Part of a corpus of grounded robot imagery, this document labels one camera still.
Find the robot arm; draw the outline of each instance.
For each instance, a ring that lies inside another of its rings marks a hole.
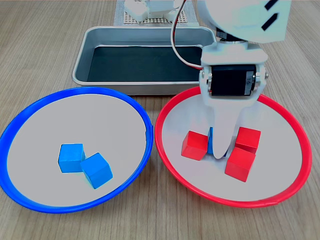
[[[257,44],[285,39],[290,0],[198,0],[202,20],[216,29],[220,41],[202,49],[201,66],[186,62],[175,48],[178,10],[171,44],[180,60],[200,70],[204,103],[212,108],[214,156],[228,150],[242,109],[252,106],[266,86],[267,54]]]

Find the wooden block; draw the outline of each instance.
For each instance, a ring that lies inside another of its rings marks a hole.
[[[85,160],[84,146],[81,143],[62,144],[58,164],[62,173],[82,172],[80,163]]]
[[[200,161],[208,150],[208,136],[189,131],[183,140],[181,155]]]
[[[258,130],[240,127],[236,137],[235,146],[250,153],[256,154],[259,146],[260,135],[261,132]]]
[[[246,182],[255,158],[254,153],[235,147],[227,160],[224,173]]]

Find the white robot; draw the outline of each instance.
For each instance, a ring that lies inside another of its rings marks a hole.
[[[240,112],[252,106],[266,86],[265,62],[268,56],[258,44],[249,41],[259,44],[283,41],[291,1],[197,0],[198,15],[221,38],[202,49],[201,65],[186,62],[175,47],[179,15],[187,0],[180,0],[178,9],[173,9],[172,0],[142,1],[145,1],[148,14],[150,11],[160,13],[157,17],[164,13],[161,11],[166,11],[165,14],[174,11],[172,48],[182,62],[200,71],[201,95],[204,103],[212,107],[214,119],[214,156],[222,158],[230,146]],[[136,6],[137,12],[133,13],[136,16],[139,15],[137,9]],[[144,13],[142,18],[147,18],[148,14]]]
[[[181,0],[125,0],[124,10],[137,22],[145,19],[166,19],[173,22],[177,15],[175,5]]]

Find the wood grain surface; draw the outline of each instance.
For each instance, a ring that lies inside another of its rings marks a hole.
[[[113,25],[115,8],[112,0],[0,1],[1,133],[36,100],[77,87],[71,74],[84,32]],[[320,1],[293,1],[285,41],[262,47],[264,94],[299,120],[313,151],[310,177],[292,198],[260,209],[210,202],[177,182],[154,147],[133,184],[82,212],[34,212],[1,189],[0,240],[320,240]],[[170,98],[135,99],[155,124]]]

